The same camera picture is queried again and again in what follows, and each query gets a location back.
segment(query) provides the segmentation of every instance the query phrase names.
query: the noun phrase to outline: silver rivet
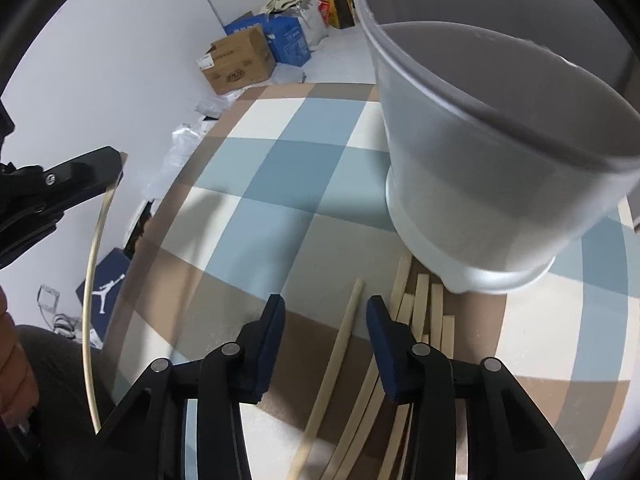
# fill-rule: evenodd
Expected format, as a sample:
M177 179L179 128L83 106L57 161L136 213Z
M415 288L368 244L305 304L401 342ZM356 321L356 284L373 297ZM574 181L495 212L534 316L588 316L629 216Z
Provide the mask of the silver rivet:
M240 351L240 345L238 343L227 343L222 347L222 353L224 355L236 355Z
M151 369L155 372L164 372L169 366L169 360L163 357L156 359L151 363Z
M484 367L491 372L497 372L498 370L500 370L500 368L502 368L502 364L500 361L498 361L498 359L489 357L488 359L485 359Z
M416 343L411 347L411 352L416 355L429 355L431 347L425 343Z

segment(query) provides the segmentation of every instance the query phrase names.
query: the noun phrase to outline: bucket base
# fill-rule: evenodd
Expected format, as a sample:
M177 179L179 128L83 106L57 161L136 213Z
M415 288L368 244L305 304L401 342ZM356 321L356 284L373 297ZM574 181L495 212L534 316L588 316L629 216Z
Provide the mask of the bucket base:
M555 257L542 266L514 272L498 272L463 264L447 256L418 230L398 200L391 168L386 176L386 206L391 221L407 248L429 270L435 272L445 287L455 294L482 292L506 294L540 279L553 264Z

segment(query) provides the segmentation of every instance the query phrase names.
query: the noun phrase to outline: white floor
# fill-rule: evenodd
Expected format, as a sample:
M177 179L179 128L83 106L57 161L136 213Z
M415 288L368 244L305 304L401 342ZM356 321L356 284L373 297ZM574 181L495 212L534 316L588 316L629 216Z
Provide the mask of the white floor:
M308 83L375 83L369 47L360 25L329 27L322 48L311 54L303 69Z

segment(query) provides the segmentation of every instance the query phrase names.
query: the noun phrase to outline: white jumpman logo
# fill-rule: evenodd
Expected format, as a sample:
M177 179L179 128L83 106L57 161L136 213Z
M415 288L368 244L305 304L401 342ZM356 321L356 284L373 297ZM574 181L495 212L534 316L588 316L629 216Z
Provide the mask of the white jumpman logo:
M104 302L107 299L107 294L109 291L116 286L116 283L124 280L124 274L121 274L117 280L111 280L109 283L98 288L98 290L94 290L91 294L92 296L100 296L100 314L104 314Z

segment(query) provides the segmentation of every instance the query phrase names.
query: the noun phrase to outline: plaid tablecloth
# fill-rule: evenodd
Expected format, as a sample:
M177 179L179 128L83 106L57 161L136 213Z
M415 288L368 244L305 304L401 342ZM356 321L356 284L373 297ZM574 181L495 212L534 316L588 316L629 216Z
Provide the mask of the plaid tablecloth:
M188 161L136 252L104 348L114 396L159 356L198 359L234 339L279 292L287 322L271 388L242 416L254 478L284 478L354 280L364 280L363 298L388 299L405 251L386 210L388 167L375 87L245 92ZM419 267L414 262L412 275ZM639 270L624 201L533 286L506 296L445 297L445 314L456 316L454 357L499 357L587 478L606 452L636 360ZM354 336L309 479L328 462L369 363L364 299ZM191 475L193 413L190 406ZM376 477L392 417L386 404L351 478Z

